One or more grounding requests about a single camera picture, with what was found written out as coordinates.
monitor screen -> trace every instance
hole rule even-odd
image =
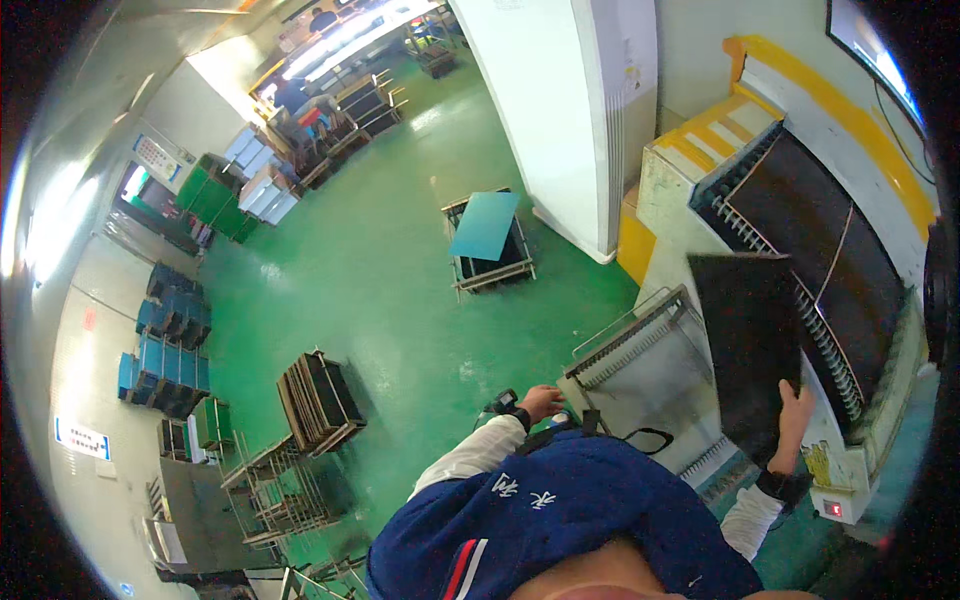
[[[920,109],[896,60],[860,7],[853,0],[830,0],[828,6],[827,34],[863,62],[922,129],[924,120]]]

blue board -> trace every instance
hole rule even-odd
[[[471,194],[453,235],[450,254],[499,260],[519,201],[519,195],[513,192]]]

red and white stripe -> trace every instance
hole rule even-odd
[[[469,540],[460,549],[456,565],[453,567],[453,575],[450,577],[450,583],[446,585],[443,600],[464,600],[467,598],[470,586],[473,584],[473,576],[476,575],[477,566],[480,564],[480,557],[483,556],[488,541],[487,539]]]

yellow box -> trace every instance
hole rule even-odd
[[[636,217],[636,206],[625,198],[620,205],[620,235],[617,240],[616,262],[623,267],[637,285],[643,285],[653,256],[657,236]]]

handheld barcode scanner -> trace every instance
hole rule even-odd
[[[487,404],[483,407],[483,412],[485,413],[495,413],[497,415],[509,415],[513,412],[516,407],[516,402],[519,398],[514,392],[513,388],[507,388],[503,392],[500,392],[496,395],[496,398],[493,399],[493,402]]]

